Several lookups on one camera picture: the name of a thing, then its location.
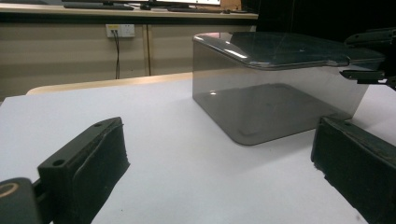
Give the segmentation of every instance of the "beige wall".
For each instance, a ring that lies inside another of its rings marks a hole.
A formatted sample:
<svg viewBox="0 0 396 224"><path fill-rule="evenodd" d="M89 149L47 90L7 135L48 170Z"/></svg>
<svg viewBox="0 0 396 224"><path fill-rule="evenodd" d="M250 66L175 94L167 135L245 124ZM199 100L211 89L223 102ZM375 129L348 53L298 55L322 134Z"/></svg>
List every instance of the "beige wall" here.
<svg viewBox="0 0 396 224"><path fill-rule="evenodd" d="M146 75L143 26L120 40L120 77ZM115 77L115 41L102 24L0 23L0 101L34 87Z"/></svg>

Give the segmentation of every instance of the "monitor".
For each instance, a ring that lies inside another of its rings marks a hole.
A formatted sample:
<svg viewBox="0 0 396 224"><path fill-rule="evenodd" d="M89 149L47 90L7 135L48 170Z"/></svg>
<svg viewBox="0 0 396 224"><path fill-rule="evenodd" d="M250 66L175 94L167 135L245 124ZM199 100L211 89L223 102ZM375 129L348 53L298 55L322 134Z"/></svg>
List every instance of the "monitor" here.
<svg viewBox="0 0 396 224"><path fill-rule="evenodd" d="M213 6L219 7L220 0L156 0L157 3L175 3L175 4L186 4L195 6Z"/></svg>
<svg viewBox="0 0 396 224"><path fill-rule="evenodd" d="M124 6L128 3L147 3L149 0L62 0L66 8L85 9L124 9L133 10L133 7Z"/></svg>

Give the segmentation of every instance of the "black mechanical part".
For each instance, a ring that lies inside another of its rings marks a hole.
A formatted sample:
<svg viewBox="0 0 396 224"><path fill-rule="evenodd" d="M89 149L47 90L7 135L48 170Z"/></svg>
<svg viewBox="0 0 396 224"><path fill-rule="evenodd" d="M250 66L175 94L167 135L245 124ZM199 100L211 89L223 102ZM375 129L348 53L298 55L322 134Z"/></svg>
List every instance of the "black mechanical part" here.
<svg viewBox="0 0 396 224"><path fill-rule="evenodd" d="M340 74L358 84L387 85L396 91L396 27L368 30L348 37L345 44L351 48L368 48L385 56L378 71L345 70Z"/></svg>
<svg viewBox="0 0 396 224"><path fill-rule="evenodd" d="M311 161L369 223L396 223L396 147L355 125L321 118Z"/></svg>
<svg viewBox="0 0 396 224"><path fill-rule="evenodd" d="M0 183L0 223L91 223L129 165L121 118L98 122L41 163L33 185Z"/></svg>
<svg viewBox="0 0 396 224"><path fill-rule="evenodd" d="M13 178L0 183L0 223L43 223L29 179Z"/></svg>

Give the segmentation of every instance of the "dark background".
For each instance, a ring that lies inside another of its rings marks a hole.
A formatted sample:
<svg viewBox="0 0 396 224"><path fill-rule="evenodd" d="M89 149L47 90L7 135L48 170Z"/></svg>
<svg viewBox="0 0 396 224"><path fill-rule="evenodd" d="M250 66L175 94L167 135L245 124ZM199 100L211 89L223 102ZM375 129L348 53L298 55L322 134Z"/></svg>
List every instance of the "dark background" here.
<svg viewBox="0 0 396 224"><path fill-rule="evenodd" d="M257 31L293 32L337 41L369 29L396 27L392 0L242 0L259 12Z"/></svg>

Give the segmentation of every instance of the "screw hole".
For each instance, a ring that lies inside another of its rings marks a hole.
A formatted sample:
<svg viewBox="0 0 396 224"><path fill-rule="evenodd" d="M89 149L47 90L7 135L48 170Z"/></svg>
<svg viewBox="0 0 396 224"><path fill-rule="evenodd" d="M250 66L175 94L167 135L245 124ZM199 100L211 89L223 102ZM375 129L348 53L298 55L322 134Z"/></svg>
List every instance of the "screw hole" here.
<svg viewBox="0 0 396 224"><path fill-rule="evenodd" d="M53 165L53 166L60 166L60 165L62 165L62 164L64 164L64 160L55 161L52 165Z"/></svg>

